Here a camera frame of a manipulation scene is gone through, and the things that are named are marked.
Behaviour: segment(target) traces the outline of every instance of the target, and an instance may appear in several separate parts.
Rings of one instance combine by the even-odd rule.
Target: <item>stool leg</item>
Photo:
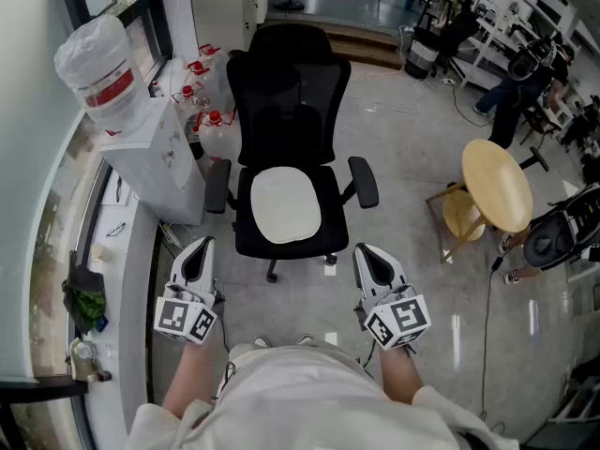
[[[455,253],[457,253],[458,249],[464,245],[464,243],[467,241],[467,239],[469,238],[471,233],[473,233],[475,231],[475,229],[477,227],[479,227],[479,225],[481,225],[482,223],[485,223],[485,222],[486,222],[486,218],[483,215],[480,215],[479,218],[472,223],[471,227],[469,227],[469,230],[467,230],[464,234],[462,234],[459,237],[458,241],[452,247],[452,249],[442,257],[442,263],[448,262],[450,257],[452,257]]]
[[[464,182],[459,182],[457,184],[454,184],[451,187],[448,187],[446,190],[442,190],[441,192],[436,193],[435,195],[431,195],[426,202],[431,202],[432,200],[435,199],[439,199],[440,197],[443,197],[445,194],[453,192],[454,190],[458,190],[461,187],[464,187],[465,183]]]

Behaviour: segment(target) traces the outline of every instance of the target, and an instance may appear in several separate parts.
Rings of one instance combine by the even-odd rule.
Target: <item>wooden stool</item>
[[[448,230],[456,238],[464,235],[480,217],[481,213],[468,192],[457,190],[446,195],[443,201],[443,221],[446,222]],[[480,238],[485,229],[486,225],[484,223],[479,225],[467,236],[467,242]]]
[[[532,220],[533,197],[527,177],[510,154],[496,143],[469,142],[462,152],[462,177],[464,182],[426,200],[452,196],[444,204],[443,219],[458,241],[442,257],[442,263],[448,262],[465,242],[479,238],[486,222],[505,232],[518,233]],[[462,190],[465,186],[469,193]]]

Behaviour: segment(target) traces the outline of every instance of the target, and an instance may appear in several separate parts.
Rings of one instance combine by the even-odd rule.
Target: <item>gray floor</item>
[[[344,188],[350,180],[348,157],[366,158],[377,177],[381,202],[370,210],[360,209],[356,200],[347,204],[351,244],[338,254],[335,277],[324,274],[323,261],[312,259],[279,262],[279,282],[266,283],[267,262],[235,252],[230,226],[233,212],[206,216],[200,228],[192,229],[195,236],[208,234],[217,239],[217,285],[227,298],[227,339],[233,346],[264,334],[275,345],[286,345],[294,343],[300,334],[323,338],[327,332],[337,332],[338,345],[364,361],[371,340],[360,332],[353,314],[359,291],[351,251],[357,242],[368,242],[396,256],[415,289],[425,296],[433,325],[420,338],[414,357],[424,382],[479,414],[488,269],[497,256],[500,234],[486,230],[452,263],[442,265],[443,249],[453,246],[456,239],[444,228],[442,199],[427,206],[425,198],[460,178],[464,146],[473,139],[486,139],[490,127],[474,127],[463,120],[454,108],[451,88],[439,80],[429,79],[433,89],[423,90],[416,114],[394,112],[372,103],[377,100],[414,110],[416,91],[406,73],[368,79],[368,74],[389,71],[352,64],[352,74],[356,73],[363,77],[349,85],[342,100],[335,134],[337,159],[332,167],[340,188]],[[457,90],[458,106],[471,119],[482,122],[470,110],[480,95],[472,88]],[[517,137],[525,128],[519,128]],[[514,143],[510,152],[522,161],[529,156],[530,144],[537,145],[539,140],[533,137],[522,147]],[[526,171],[535,216],[547,210],[547,202],[566,196],[563,180],[580,186],[576,165],[555,141],[546,139],[541,153],[550,172],[545,173],[539,165]],[[232,180],[238,171],[236,166]],[[177,231],[182,241],[188,241],[184,229]],[[166,282],[171,260],[163,248],[159,288]],[[567,368],[585,353],[584,349],[589,354],[597,352],[589,344],[593,343],[591,328],[597,330],[598,319],[589,315],[573,318],[564,266],[537,279],[504,286],[503,273],[520,265],[521,258],[514,251],[491,278],[486,410],[491,427],[502,421],[504,435],[523,440],[552,413]],[[592,280],[578,284],[591,288]],[[220,337],[218,329],[215,338]],[[225,363],[220,340],[217,344],[215,381]],[[160,402],[182,347],[155,334],[153,348],[155,395]],[[369,370],[377,381],[381,379],[378,366],[376,356]]]
[[[304,3],[299,12],[282,12],[274,4],[287,0],[269,0],[267,18],[285,20],[315,20],[322,23],[361,26],[379,31],[398,31],[401,25],[415,26],[422,4],[411,10],[402,8],[402,0],[294,0]]]

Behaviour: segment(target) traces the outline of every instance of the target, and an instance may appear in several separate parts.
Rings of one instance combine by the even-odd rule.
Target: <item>white seat cushion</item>
[[[252,181],[250,203],[262,236],[274,244],[305,240],[321,227],[321,207],[305,173],[274,167]]]

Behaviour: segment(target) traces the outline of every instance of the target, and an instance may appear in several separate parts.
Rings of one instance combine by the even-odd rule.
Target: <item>red label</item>
[[[113,98],[121,95],[127,88],[133,83],[133,72],[131,68],[121,75],[117,80],[107,86],[101,92],[90,95],[85,98],[85,103],[88,107],[97,107],[98,105],[104,105]]]

